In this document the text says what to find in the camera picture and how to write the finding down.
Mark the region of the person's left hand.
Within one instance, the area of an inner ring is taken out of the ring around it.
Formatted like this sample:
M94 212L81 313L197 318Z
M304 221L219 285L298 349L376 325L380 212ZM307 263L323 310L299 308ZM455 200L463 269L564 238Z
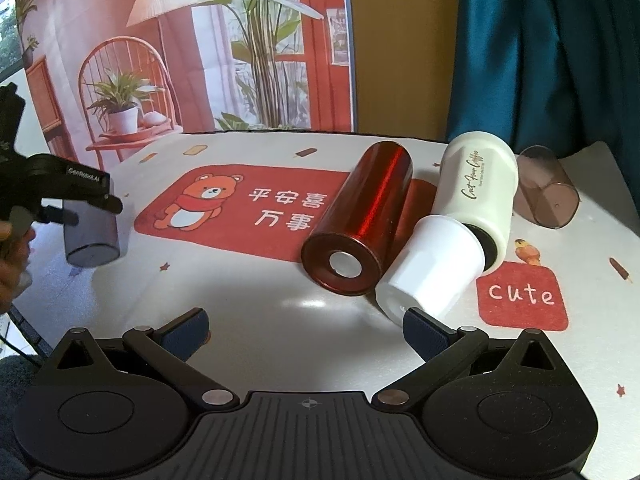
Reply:
M2 314L10 310L13 300L26 287L26 273L30 255L30 242L36 232L30 228L21 238L12 237L12 226L1 222L1 241L10 242L9 251L1 258L0 266L0 310Z

